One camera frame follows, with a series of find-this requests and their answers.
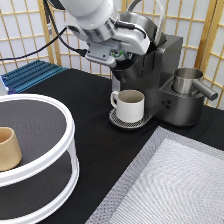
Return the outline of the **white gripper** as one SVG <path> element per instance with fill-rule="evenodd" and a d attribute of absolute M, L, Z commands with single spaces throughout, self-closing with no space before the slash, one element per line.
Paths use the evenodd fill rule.
<path fill-rule="evenodd" d="M 89 49 L 85 55 L 87 60 L 114 68 L 116 59 L 113 54 L 115 53 L 125 51 L 126 61 L 131 61 L 134 54 L 146 53 L 150 40 L 139 25 L 116 21 L 115 28 L 115 34 L 109 40 L 89 43 Z"/>

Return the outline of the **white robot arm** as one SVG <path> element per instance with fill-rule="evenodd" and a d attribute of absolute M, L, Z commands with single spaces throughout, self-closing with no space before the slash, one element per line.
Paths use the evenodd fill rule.
<path fill-rule="evenodd" d="M 108 67 L 116 66 L 113 53 L 144 55 L 150 45 L 139 26 L 120 20 L 113 0 L 48 0 L 56 9 L 69 13 L 67 27 L 89 48 L 84 57 Z"/>

